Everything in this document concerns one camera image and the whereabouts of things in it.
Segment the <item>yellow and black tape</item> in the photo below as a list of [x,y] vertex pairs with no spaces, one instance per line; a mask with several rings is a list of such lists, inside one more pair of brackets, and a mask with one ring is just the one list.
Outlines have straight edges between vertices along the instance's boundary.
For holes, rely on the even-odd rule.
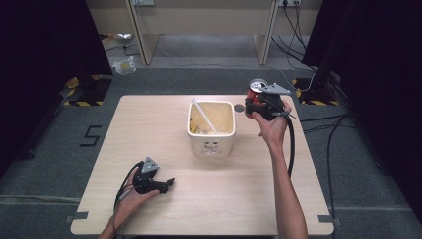
[[93,92],[86,92],[79,84],[73,84],[64,105],[77,107],[101,106],[110,83],[111,79],[100,79],[96,81],[96,89]]
[[[293,79],[292,82],[296,89],[300,88],[296,79]],[[299,103],[303,105],[338,106],[338,101],[333,96],[315,96],[302,91],[296,91],[296,96]]]

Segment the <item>power strip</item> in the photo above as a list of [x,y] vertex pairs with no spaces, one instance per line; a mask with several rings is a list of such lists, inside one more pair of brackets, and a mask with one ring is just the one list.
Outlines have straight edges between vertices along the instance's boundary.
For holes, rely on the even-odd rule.
[[133,6],[155,6],[154,0],[131,0]]
[[[287,1],[288,1],[288,5],[286,5],[287,7],[301,6],[301,0],[287,0]],[[283,0],[280,0],[279,6],[283,7]]]

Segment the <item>gray carpet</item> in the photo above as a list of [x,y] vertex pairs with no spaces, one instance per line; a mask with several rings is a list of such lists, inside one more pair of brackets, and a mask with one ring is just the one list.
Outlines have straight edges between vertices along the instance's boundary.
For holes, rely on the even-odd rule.
[[[307,71],[284,71],[290,81],[310,77]],[[0,238],[84,238],[72,235],[66,217],[77,209],[106,136],[118,100],[124,95],[245,95],[248,83],[262,78],[291,89],[275,70],[138,69],[115,75],[100,107],[64,107],[44,131],[35,158],[14,161],[0,180]],[[338,116],[346,106],[306,106],[295,102],[301,120]],[[338,119],[302,122],[303,129],[331,125]],[[100,138],[93,147],[84,138]],[[327,205],[327,143],[332,127],[305,134]],[[420,238],[422,226],[395,182],[377,167],[364,134],[353,118],[341,123],[332,137],[330,170],[336,218],[336,238]]]

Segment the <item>black cable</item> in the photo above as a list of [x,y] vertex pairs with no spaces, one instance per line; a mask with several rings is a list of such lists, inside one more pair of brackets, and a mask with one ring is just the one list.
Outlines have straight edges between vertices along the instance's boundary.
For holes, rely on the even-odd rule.
[[295,56],[295,55],[293,55],[293,54],[291,54],[291,53],[289,53],[288,51],[286,51],[282,46],[280,46],[277,42],[276,42],[276,40],[274,40],[274,38],[273,37],[271,37],[271,40],[274,42],[274,44],[276,44],[276,46],[283,52],[283,53],[286,53],[286,54],[288,54],[288,55],[290,55],[291,57],[293,57],[293,58],[295,58],[296,60],[298,60],[298,61],[300,61],[301,59],[299,59],[297,56]]
[[294,3],[295,3],[295,10],[296,10],[296,26],[298,27],[299,36],[300,36],[300,38],[303,42],[304,39],[302,39],[301,24],[299,24],[299,15],[300,15],[300,12],[301,12],[301,8],[299,6],[299,2],[295,1]]
[[[285,45],[285,47],[287,47],[287,48],[289,49],[289,46],[288,46],[286,43],[284,43],[284,42],[283,42],[283,40],[282,40],[282,38],[280,37],[280,35],[277,35],[277,37],[279,37],[279,41],[280,41],[283,45]],[[298,51],[296,51],[296,50],[294,50],[294,49],[290,49],[290,51],[295,52],[295,53],[297,53],[297,54],[299,54],[299,55],[301,55],[301,56],[303,56],[303,55],[304,55],[303,53],[298,52]]]
[[332,116],[332,117],[325,117],[325,118],[317,118],[317,119],[301,119],[300,122],[305,122],[305,121],[317,121],[317,120],[329,120],[329,119],[334,119],[334,118],[341,118],[344,116],[348,116],[349,113],[343,114],[343,115],[339,115],[339,116]]
[[[274,38],[273,37],[271,37],[271,40],[274,42],[274,44],[276,44],[276,46],[280,49],[280,51],[282,51],[283,53],[286,53],[286,54],[288,54],[289,56],[291,56],[291,57],[293,57],[293,58],[295,58],[296,60],[298,60],[299,62],[301,62],[302,60],[301,59],[299,59],[297,56],[295,56],[295,55],[293,55],[293,54],[291,54],[290,52],[288,52],[288,51],[286,51],[282,46],[280,46],[277,42],[276,42],[276,40],[274,40]],[[296,68],[296,69],[300,69],[300,70],[304,70],[304,71],[310,71],[310,72],[316,72],[317,71],[317,69],[315,69],[315,68],[313,68],[312,66],[309,66],[309,65],[306,65],[307,67],[309,67],[309,68],[311,68],[311,70],[310,69],[305,69],[305,68],[298,68],[298,67],[294,67],[294,66],[292,66],[293,68]]]
[[[329,129],[331,127],[333,127],[333,125],[320,125],[320,126],[317,126],[317,127],[304,129],[304,133],[310,133],[310,132],[320,131],[320,130],[324,130],[324,129]],[[355,126],[347,126],[347,125],[339,125],[338,127],[356,128]]]
[[127,177],[124,179],[123,184],[121,185],[120,190],[118,191],[117,196],[115,197],[115,201],[114,201],[114,210],[115,210],[115,208],[117,207],[118,200],[120,199],[121,195],[123,194],[124,190],[126,189],[125,185],[126,185],[126,183],[127,183],[127,180],[130,178],[130,175],[133,173],[133,171],[134,171],[135,169],[137,169],[138,167],[140,167],[140,166],[141,166],[141,164],[140,164],[140,163],[138,163],[137,165],[135,165],[135,166],[134,166],[134,167],[130,170],[130,172],[129,172],[129,174],[127,175]]
[[116,49],[116,48],[120,48],[120,47],[112,47],[112,48],[107,49],[107,50],[105,50],[105,51],[106,51],[106,52],[108,52],[108,51],[113,50],[113,49]]
[[[345,105],[347,108],[350,108],[350,104],[348,103],[348,96],[341,89],[341,87],[334,81],[328,81],[327,83],[328,83],[329,92],[332,94],[335,100]],[[335,92],[340,92],[340,97],[342,99],[342,102],[338,100]]]
[[300,38],[300,37],[298,36],[298,33],[296,32],[296,28],[293,26],[292,21],[290,20],[289,15],[288,15],[288,13],[286,12],[286,8],[284,8],[283,10],[284,10],[284,12],[285,12],[286,18],[287,18],[287,19],[288,19],[288,21],[289,21],[289,24],[290,24],[290,25],[291,25],[291,27],[292,27],[292,30],[293,30],[294,36],[296,36],[296,38],[298,39],[298,41],[302,44],[302,46],[304,46],[304,49],[306,50],[306,49],[307,49],[307,46],[305,46],[305,43],[304,43],[304,41],[302,40],[302,38]]
[[[288,53],[290,52],[290,50],[292,49],[292,43],[293,43],[293,40],[295,40],[295,36],[292,36],[292,40],[291,40],[291,42],[290,42],[290,44],[289,44],[289,47],[288,47]],[[292,63],[290,62],[290,59],[289,59],[289,54],[287,54],[286,55],[286,60],[288,61],[288,63],[289,63],[289,65],[291,66],[291,67],[293,67],[294,68],[294,66],[292,65]]]
[[288,122],[289,128],[289,135],[291,141],[291,151],[290,151],[290,159],[289,159],[289,167],[288,167],[288,175],[289,177],[292,175],[293,163],[295,161],[295,133],[293,130],[292,120],[289,118],[289,115],[285,116],[286,121]]
[[127,53],[127,48],[129,48],[129,47],[133,47],[133,46],[135,46],[135,45],[132,45],[132,46],[123,46],[123,48],[124,48],[124,54],[125,55],[127,55],[127,56],[134,56],[134,55],[140,55],[140,53],[132,53],[132,54],[128,54]]
[[[327,172],[328,172],[328,188],[329,188],[329,198],[330,198],[330,201],[331,201],[332,220],[335,219],[335,209],[334,209],[334,197],[333,197],[333,193],[332,193],[332,184],[331,184],[331,165],[330,165],[330,158],[329,158],[329,149],[330,149],[330,146],[331,146],[332,136],[334,135],[334,133],[337,130],[340,123],[348,116],[349,115],[343,116],[336,123],[336,125],[334,126],[334,129],[332,130],[331,134],[329,135],[328,145],[327,145],[327,148],[326,148],[326,165],[327,165]],[[334,231],[332,232],[332,238],[335,238],[335,224],[334,224]]]

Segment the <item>black curtain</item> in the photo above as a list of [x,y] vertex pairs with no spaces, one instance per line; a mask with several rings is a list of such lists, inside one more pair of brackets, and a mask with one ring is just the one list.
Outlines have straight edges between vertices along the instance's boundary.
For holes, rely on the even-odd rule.
[[304,56],[304,62],[323,68],[319,71],[340,73],[376,158],[420,222],[421,16],[417,0],[324,0]]
[[33,136],[66,80],[112,75],[84,0],[2,1],[0,175]]

